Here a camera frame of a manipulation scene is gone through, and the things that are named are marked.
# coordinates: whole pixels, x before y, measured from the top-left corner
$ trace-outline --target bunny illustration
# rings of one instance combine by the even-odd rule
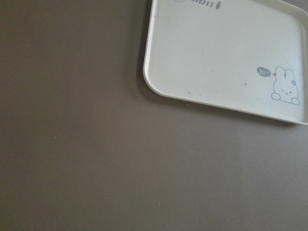
[[[276,81],[274,82],[274,93],[271,95],[272,99],[299,105],[294,72],[279,66],[276,68],[274,76]]]

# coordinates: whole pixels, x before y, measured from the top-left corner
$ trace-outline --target gray table surface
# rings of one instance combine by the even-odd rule
[[[307,231],[308,126],[153,93],[150,8],[0,2],[0,230]]]

